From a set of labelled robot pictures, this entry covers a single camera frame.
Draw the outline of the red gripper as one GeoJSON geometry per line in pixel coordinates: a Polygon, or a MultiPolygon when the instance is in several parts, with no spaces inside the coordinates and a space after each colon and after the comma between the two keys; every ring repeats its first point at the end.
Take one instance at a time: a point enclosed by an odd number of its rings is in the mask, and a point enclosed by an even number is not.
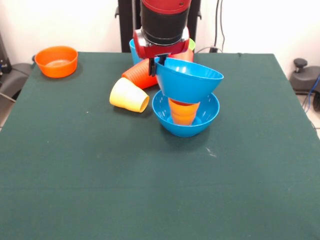
{"type": "Polygon", "coordinates": [[[159,56],[158,63],[164,65],[167,54],[175,55],[184,53],[189,48],[190,33],[186,26],[183,29],[181,38],[173,44],[158,44],[148,40],[143,34],[143,28],[133,31],[133,41],[137,55],[141,59],[149,59],[148,75],[154,77],[156,75],[157,66],[155,57],[159,56]]]}

